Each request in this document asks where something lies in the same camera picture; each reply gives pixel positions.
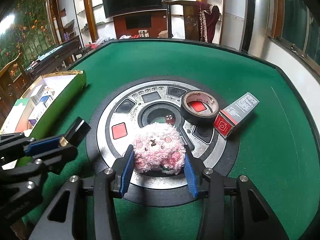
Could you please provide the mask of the large green white medicine box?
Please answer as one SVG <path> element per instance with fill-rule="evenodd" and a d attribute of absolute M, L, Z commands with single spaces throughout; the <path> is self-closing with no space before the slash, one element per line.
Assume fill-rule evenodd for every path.
<path fill-rule="evenodd" d="M 11 111 L 9 112 L 7 118 L 5 119 L 2 127 L 1 134 L 14 133 L 16 127 L 25 111 L 29 102 L 28 98 L 25 99 L 17 99 L 14 103 Z"/>

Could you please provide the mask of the blue white medicine box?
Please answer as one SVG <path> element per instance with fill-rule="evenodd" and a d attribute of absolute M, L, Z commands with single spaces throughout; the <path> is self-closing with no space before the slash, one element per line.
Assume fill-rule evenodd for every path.
<path fill-rule="evenodd" d="M 40 98 L 39 103 L 37 105 L 48 108 L 53 101 L 53 97 L 50 94 L 47 94 Z"/>

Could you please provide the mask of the grey red narrow box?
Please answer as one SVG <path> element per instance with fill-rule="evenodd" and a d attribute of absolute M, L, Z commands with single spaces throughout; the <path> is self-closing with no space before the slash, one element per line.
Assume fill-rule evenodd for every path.
<path fill-rule="evenodd" d="M 250 92 L 245 93 L 218 112 L 213 123 L 214 128 L 224 139 L 227 139 L 232 131 L 251 114 L 259 102 Z"/>

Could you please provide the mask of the pink fluffy plush toy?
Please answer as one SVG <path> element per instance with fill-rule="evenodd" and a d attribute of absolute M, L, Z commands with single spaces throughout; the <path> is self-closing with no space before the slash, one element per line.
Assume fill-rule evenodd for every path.
<path fill-rule="evenodd" d="M 132 145 L 138 173 L 177 175 L 184 167 L 185 147 L 178 130 L 170 124 L 155 122 L 140 128 Z"/>

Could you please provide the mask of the small white grey box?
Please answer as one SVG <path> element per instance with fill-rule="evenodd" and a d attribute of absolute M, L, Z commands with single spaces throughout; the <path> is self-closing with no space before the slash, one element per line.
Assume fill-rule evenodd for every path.
<path fill-rule="evenodd" d="M 34 103 L 34 105 L 37 105 L 39 103 L 45 88 L 46 85 L 44 84 L 38 85 L 31 93 L 30 99 Z"/>

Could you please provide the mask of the gold rimmed white storage box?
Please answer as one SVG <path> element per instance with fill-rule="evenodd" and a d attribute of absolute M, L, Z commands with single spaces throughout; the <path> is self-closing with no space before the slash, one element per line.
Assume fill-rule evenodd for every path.
<path fill-rule="evenodd" d="M 42 75 L 15 101 L 1 135 L 23 132 L 26 137 L 44 138 L 62 119 L 71 101 L 87 83 L 83 70 Z"/>

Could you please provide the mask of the round mahjong table control panel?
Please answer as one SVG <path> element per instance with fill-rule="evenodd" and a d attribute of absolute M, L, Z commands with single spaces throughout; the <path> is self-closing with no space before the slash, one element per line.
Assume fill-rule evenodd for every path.
<path fill-rule="evenodd" d="M 240 139 L 225 139 L 212 126 L 197 126 L 182 115 L 181 104 L 196 90 L 211 96 L 210 101 L 188 104 L 200 116 L 226 105 L 208 87 L 173 76 L 136 80 L 109 94 L 93 114 L 86 139 L 93 170 L 111 167 L 132 145 L 135 168 L 124 197 L 151 207 L 193 201 L 183 173 L 184 145 L 205 167 L 228 175 L 237 159 Z"/>

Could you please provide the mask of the red brown tv cabinet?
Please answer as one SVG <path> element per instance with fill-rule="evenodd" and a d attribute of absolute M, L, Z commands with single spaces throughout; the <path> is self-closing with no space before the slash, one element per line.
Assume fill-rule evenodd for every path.
<path fill-rule="evenodd" d="M 116 37 L 138 35 L 140 30 L 147 31 L 150 38 L 157 38 L 161 31 L 167 30 L 167 11 L 149 10 L 113 17 Z"/>

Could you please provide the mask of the wooden chair with red cloth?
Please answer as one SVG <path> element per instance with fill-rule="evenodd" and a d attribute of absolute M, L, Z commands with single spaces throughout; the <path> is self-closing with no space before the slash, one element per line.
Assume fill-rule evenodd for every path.
<path fill-rule="evenodd" d="M 181 5 L 183 7 L 185 39 L 212 43 L 216 24 L 220 18 L 220 11 L 217 5 L 183 0 L 162 0 L 161 3 L 167 6 L 168 38 L 172 38 L 171 6 Z"/>

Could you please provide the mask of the window with green grille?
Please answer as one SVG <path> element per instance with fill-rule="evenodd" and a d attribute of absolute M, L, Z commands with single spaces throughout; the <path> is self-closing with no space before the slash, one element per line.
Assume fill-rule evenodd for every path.
<path fill-rule="evenodd" d="M 319 23 L 303 0 L 274 0 L 271 37 L 319 74 Z"/>

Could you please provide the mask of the floral wall mural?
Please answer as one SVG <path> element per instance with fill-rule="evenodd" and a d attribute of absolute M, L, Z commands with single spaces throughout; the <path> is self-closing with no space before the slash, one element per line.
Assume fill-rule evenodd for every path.
<path fill-rule="evenodd" d="M 27 69 L 54 47 L 47 0 L 14 0 L 1 22 L 1 68 L 22 53 Z"/>

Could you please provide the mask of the wooden wall shelving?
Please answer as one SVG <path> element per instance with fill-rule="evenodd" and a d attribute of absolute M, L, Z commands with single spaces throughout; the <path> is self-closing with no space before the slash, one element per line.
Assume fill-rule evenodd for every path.
<path fill-rule="evenodd" d="M 116 38 L 113 18 L 107 18 L 104 12 L 103 0 L 89 0 L 93 11 L 93 23 L 98 38 Z M 74 22 L 76 35 L 82 46 L 92 43 L 89 25 L 85 11 L 85 0 L 58 0 L 62 24 Z"/>

